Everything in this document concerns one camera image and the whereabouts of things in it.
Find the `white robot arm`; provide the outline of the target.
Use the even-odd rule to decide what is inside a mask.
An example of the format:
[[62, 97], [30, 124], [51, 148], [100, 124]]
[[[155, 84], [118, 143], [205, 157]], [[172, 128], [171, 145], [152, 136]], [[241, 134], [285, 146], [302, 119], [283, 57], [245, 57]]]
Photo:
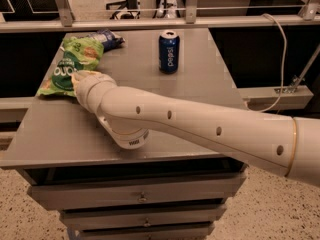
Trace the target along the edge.
[[289, 179], [320, 186], [320, 120], [169, 98], [120, 87], [106, 74], [71, 75], [80, 105], [124, 149], [164, 132]]

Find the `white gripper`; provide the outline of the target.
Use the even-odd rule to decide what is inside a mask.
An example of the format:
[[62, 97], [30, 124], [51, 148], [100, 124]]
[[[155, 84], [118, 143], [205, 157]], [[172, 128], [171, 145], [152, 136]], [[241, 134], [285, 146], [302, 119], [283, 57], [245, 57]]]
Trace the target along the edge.
[[96, 113], [103, 95], [117, 86], [110, 76], [87, 70], [73, 73], [71, 82], [79, 104], [90, 113]]

